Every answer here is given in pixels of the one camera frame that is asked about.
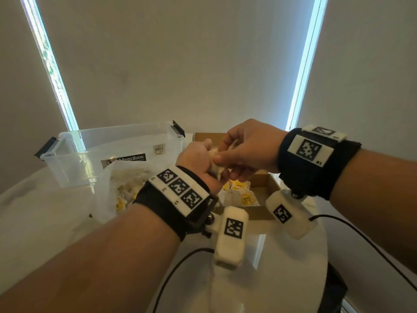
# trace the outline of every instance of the left hand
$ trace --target left hand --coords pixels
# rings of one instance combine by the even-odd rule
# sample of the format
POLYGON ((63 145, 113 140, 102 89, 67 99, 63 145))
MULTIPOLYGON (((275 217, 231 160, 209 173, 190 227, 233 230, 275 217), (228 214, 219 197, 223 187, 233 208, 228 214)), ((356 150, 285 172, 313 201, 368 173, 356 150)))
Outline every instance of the left hand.
POLYGON ((211 139, 206 139, 203 142, 191 142, 187 148, 180 153, 175 165, 191 170, 207 184, 212 194, 218 194, 222 189, 222 186, 229 180, 229 170, 223 170, 220 181, 207 173, 211 165, 211 158, 208 154, 210 149, 211 139))

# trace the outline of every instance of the open cardboard box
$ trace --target open cardboard box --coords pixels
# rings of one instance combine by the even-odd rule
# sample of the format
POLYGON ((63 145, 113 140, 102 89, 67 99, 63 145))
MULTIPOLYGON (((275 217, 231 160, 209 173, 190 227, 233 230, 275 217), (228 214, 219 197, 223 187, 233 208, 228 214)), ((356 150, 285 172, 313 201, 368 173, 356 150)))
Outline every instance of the open cardboard box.
MULTIPOLYGON (((194 133, 193 141, 203 142, 209 138, 213 142, 213 148, 217 148, 224 135, 224 133, 194 133)), ((250 190, 255 194, 260 206, 240 206, 240 208, 248 212, 250 220, 273 220, 274 217, 266 208, 265 201, 271 194, 281 189, 277 181, 266 170, 259 170, 249 181, 251 182, 250 190)), ((218 207, 213 212, 222 215, 223 210, 223 207, 218 207)))

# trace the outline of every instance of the plastic storage box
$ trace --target plastic storage box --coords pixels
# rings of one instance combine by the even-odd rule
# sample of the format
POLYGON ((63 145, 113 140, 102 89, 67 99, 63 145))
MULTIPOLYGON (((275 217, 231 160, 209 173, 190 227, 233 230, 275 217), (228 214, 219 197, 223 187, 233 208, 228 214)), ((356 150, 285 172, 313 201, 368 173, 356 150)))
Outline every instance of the plastic storage box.
POLYGON ((84 129, 60 133, 40 159, 65 188, 95 182, 104 167, 116 158, 175 164, 182 141, 173 122, 84 129))

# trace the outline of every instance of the plastic bag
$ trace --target plastic bag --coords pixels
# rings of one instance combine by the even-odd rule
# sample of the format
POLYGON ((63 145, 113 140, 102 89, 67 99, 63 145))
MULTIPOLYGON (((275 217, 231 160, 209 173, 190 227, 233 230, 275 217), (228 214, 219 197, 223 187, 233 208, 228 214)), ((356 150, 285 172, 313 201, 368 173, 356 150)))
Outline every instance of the plastic bag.
POLYGON ((123 212, 145 181, 168 168, 171 162, 116 160, 103 169, 94 185, 91 215, 105 224, 123 212))
POLYGON ((250 187, 251 183, 249 181, 229 180, 218 194, 219 202, 223 206, 259 206, 255 194, 249 190, 250 187))

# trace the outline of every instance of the round white table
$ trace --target round white table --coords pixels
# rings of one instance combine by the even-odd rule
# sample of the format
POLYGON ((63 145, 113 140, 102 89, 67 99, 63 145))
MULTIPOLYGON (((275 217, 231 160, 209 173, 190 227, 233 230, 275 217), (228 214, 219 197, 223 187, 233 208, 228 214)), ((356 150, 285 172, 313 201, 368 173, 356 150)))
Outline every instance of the round white table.
MULTIPOLYGON (((61 189, 49 168, 1 194, 0 293, 99 228, 88 217, 92 203, 90 186, 61 189)), ((311 198, 304 204, 316 214, 311 198)), ((321 222, 300 241, 281 232, 275 221, 250 221, 248 233, 252 242, 246 256, 251 262, 225 273, 211 264, 211 254, 192 256, 173 275, 158 311, 201 313, 210 307, 211 312, 230 312, 233 307, 240 313, 317 312, 327 272, 327 240, 321 222), (255 254, 256 269, 251 264, 255 254)), ((171 268, 188 252, 211 246, 199 234, 188 235, 171 268)))

